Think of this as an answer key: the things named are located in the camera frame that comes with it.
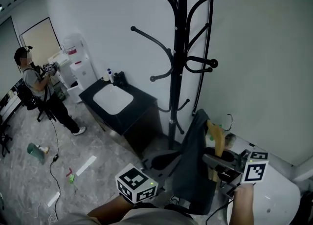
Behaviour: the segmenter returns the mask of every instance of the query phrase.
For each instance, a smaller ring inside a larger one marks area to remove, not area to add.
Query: black coat rack
[[[190,23],[193,14],[196,9],[207,0],[199,0],[190,10],[187,15],[187,0],[168,0],[170,3],[175,17],[175,39],[174,39],[174,50],[173,54],[169,48],[166,48],[161,42],[153,38],[152,36],[142,32],[137,29],[135,26],[131,27],[131,31],[135,31],[138,34],[148,38],[154,43],[158,44],[167,54],[168,58],[171,62],[171,68],[167,73],[157,76],[151,76],[150,81],[154,82],[156,80],[165,78],[167,76],[171,76],[171,88],[170,88],[170,101],[169,101],[169,109],[163,110],[158,107],[158,109],[162,112],[171,112],[171,117],[169,119],[169,149],[173,149],[173,144],[175,140],[175,132],[176,126],[179,129],[180,133],[183,135],[184,131],[177,120],[177,112],[182,110],[183,107],[190,101],[187,99],[182,106],[179,107],[179,96],[180,96],[180,88],[181,88],[181,80],[182,80],[182,72],[184,67],[192,72],[192,73],[204,73],[204,72],[212,72],[213,68],[218,66],[218,61],[215,59],[207,59],[196,57],[196,56],[188,56],[188,51],[191,46],[195,43],[198,37],[209,27],[207,23],[197,35],[189,42],[189,34],[190,34]],[[195,61],[199,63],[203,63],[205,65],[209,65],[210,67],[193,70],[188,65],[188,61]]]

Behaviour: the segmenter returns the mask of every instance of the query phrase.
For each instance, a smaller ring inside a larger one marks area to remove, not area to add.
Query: white sneaker
[[[86,131],[86,127],[81,127],[79,128],[79,131],[77,133],[73,133],[73,135],[81,135],[82,133],[84,133]]]

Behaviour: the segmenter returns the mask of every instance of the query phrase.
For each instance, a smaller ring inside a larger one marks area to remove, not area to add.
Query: shoe
[[[81,128],[79,128],[79,131],[77,133],[73,133],[73,135],[75,135],[75,136],[81,135],[85,131],[86,131],[86,127],[81,127]]]
[[[180,201],[180,198],[173,195],[170,199],[170,204],[178,205],[179,201]]]

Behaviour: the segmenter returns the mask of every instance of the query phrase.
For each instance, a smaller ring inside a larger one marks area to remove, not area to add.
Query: black countertop
[[[111,82],[105,82],[101,79],[92,84],[83,91],[79,96],[82,101],[94,111],[102,122],[123,135],[136,121],[156,102],[153,96],[129,85],[128,88],[122,90],[131,94],[134,99],[120,113],[111,115],[104,111],[94,100],[94,95]]]

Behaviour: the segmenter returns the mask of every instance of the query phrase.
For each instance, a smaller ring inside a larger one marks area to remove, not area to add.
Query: soap bottle
[[[108,71],[108,74],[109,74],[109,78],[110,78],[111,83],[113,83],[114,82],[114,78],[113,78],[112,72]]]

